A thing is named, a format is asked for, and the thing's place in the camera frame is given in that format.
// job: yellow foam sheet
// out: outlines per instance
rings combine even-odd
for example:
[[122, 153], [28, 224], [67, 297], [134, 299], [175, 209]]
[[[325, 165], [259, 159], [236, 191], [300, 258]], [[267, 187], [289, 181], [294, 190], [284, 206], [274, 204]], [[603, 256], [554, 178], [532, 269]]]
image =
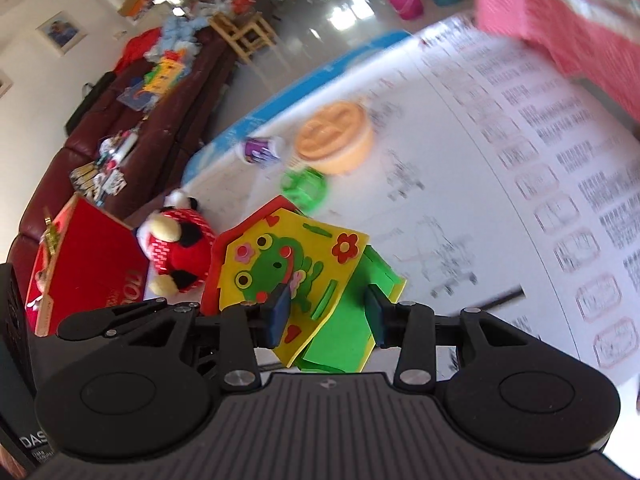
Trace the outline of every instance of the yellow foam sheet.
[[226, 248], [220, 309], [263, 301], [278, 283], [291, 280], [289, 322], [274, 350], [289, 367], [334, 312], [368, 240], [364, 233], [279, 209]]

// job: red box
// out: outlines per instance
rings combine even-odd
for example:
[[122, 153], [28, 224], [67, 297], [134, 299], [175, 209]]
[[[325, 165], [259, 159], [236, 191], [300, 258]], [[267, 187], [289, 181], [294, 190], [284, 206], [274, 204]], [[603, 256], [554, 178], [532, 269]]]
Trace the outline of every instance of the red box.
[[[37, 336], [55, 334], [76, 312], [141, 301], [149, 262], [131, 229], [76, 193], [56, 216], [60, 243], [49, 263], [45, 290], [37, 308], [26, 307]], [[35, 275], [42, 270], [40, 244], [26, 304], [39, 295]]]

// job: ribbed black surface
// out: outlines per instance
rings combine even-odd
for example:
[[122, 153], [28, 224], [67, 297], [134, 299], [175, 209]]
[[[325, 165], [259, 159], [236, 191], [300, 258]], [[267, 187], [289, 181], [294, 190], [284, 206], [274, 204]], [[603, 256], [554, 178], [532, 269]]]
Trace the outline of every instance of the ribbed black surface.
[[226, 399], [199, 436], [162, 458], [130, 465], [103, 465], [58, 455], [31, 478], [616, 480], [630, 477], [598, 453], [547, 465], [510, 462], [492, 456], [455, 433], [432, 399], [396, 392], [388, 386], [383, 374], [273, 374], [271, 383], [260, 392]]

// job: orange container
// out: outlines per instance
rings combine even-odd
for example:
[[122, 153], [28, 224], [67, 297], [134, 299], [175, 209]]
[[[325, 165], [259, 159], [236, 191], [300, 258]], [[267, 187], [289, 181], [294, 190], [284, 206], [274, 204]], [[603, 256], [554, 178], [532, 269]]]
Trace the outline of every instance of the orange container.
[[359, 104], [336, 101], [320, 108], [298, 132], [294, 148], [308, 166], [325, 174], [355, 170], [373, 147], [373, 126]]

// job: brown leather sofa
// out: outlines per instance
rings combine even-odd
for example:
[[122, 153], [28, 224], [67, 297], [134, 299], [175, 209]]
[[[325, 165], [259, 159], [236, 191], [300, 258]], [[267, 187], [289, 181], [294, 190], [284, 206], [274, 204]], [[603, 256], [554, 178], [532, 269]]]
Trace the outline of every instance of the brown leather sofa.
[[[143, 123], [137, 144], [120, 168], [127, 185], [105, 200], [105, 210], [119, 219], [126, 219], [167, 187], [179, 184], [187, 161], [200, 147], [209, 114], [230, 76], [236, 54], [209, 27], [200, 30], [196, 38], [202, 49], [191, 73], [156, 105]], [[69, 173], [95, 160], [105, 138], [135, 126], [142, 118], [141, 112], [126, 107], [116, 97], [133, 79], [142, 77], [151, 68], [151, 63], [140, 59], [117, 76], [82, 117], [38, 184], [7, 258], [14, 266], [23, 298], [45, 228], [45, 206], [56, 215], [74, 192]]]

